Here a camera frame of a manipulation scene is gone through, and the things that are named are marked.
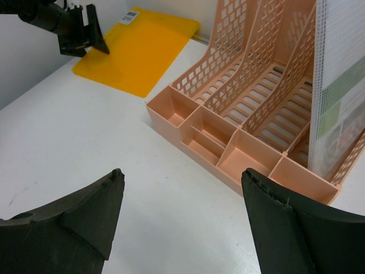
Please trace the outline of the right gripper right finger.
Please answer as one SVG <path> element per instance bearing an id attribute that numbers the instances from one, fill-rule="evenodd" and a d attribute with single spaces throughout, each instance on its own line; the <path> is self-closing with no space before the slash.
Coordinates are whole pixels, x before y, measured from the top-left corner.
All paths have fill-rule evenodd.
<path id="1" fill-rule="evenodd" d="M 364 216 L 317 202 L 252 168 L 241 184 L 261 273 L 364 273 Z"/>

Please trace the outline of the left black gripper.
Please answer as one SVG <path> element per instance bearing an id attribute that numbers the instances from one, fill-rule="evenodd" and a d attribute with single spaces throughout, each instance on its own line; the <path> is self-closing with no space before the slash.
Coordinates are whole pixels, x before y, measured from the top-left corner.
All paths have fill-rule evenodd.
<path id="1" fill-rule="evenodd" d="M 55 1 L 1 1 L 1 14 L 17 15 L 20 20 L 58 35 L 62 55 L 84 57 L 93 47 L 109 55 L 94 4 L 86 6 L 88 25 L 83 23 L 83 7 L 61 7 Z"/>

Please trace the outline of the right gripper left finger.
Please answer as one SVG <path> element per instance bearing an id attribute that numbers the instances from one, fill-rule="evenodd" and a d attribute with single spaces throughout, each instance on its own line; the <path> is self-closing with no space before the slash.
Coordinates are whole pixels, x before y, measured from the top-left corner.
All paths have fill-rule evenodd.
<path id="1" fill-rule="evenodd" d="M 1 220 L 1 273 L 101 273 L 124 188 L 117 168 L 78 191 Z"/>

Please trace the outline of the yellow folder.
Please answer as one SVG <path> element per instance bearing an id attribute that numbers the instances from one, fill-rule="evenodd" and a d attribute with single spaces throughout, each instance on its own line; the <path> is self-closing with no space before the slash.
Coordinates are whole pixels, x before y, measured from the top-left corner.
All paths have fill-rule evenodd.
<path id="1" fill-rule="evenodd" d="M 133 7 L 104 36 L 109 54 L 92 48 L 72 71 L 145 98 L 199 27 L 193 19 Z"/>

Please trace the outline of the clear mesh document pouch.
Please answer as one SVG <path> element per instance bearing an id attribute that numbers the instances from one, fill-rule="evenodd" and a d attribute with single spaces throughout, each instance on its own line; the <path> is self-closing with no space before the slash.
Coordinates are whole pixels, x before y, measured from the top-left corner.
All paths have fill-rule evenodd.
<path id="1" fill-rule="evenodd" d="M 364 130 L 364 1 L 317 1 L 308 168 L 329 180 Z"/>

